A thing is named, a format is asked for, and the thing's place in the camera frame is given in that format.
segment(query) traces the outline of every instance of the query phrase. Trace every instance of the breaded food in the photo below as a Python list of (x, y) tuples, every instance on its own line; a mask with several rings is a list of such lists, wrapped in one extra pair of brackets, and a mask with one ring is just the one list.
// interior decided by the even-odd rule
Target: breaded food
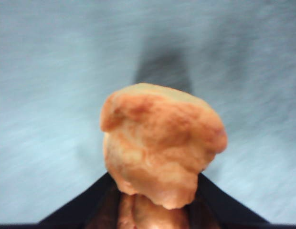
[(188, 229), (185, 209), (168, 210), (143, 195), (122, 194), (118, 209), (118, 229)]
[(194, 200), (198, 174), (227, 145), (222, 121), (205, 101), (148, 83), (111, 94), (100, 124), (106, 168), (119, 190), (167, 209)]

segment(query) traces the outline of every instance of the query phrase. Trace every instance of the golden crispy coating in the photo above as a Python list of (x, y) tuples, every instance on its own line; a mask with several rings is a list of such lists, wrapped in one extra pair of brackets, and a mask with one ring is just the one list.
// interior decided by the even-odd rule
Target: golden crispy coating
[(100, 124), (106, 168), (119, 190), (167, 209), (193, 201), (198, 174), (227, 145), (221, 119), (206, 102), (148, 83), (111, 94)]
[(185, 209), (167, 210), (143, 195), (122, 194), (118, 229), (188, 229)]

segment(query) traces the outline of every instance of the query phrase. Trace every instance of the food item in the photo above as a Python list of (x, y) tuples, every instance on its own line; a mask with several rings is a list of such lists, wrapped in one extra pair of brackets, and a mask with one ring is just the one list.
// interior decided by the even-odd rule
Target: food item
[(118, 189), (167, 209), (194, 200), (198, 174), (227, 145), (221, 119), (206, 102), (148, 83), (111, 94), (100, 123), (106, 168)]
[(188, 229), (185, 209), (167, 210), (143, 195), (122, 194), (118, 209), (118, 229)]

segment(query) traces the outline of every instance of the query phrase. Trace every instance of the brown food piece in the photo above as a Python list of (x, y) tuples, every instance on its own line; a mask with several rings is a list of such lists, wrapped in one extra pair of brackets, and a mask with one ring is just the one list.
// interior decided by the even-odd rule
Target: brown food piece
[(119, 190), (167, 209), (194, 200), (198, 174), (227, 145), (222, 121), (206, 102), (148, 83), (111, 94), (100, 124), (106, 168)]
[(118, 229), (189, 228), (185, 209), (167, 210), (143, 195), (122, 194), (118, 211)]

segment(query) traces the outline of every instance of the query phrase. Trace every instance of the blurry background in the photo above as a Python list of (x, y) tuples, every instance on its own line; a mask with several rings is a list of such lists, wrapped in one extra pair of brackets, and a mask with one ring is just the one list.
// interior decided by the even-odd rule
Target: blurry background
[(0, 223), (37, 222), (105, 173), (99, 113), (135, 82), (220, 114), (204, 172), (296, 223), (296, 0), (0, 0)]

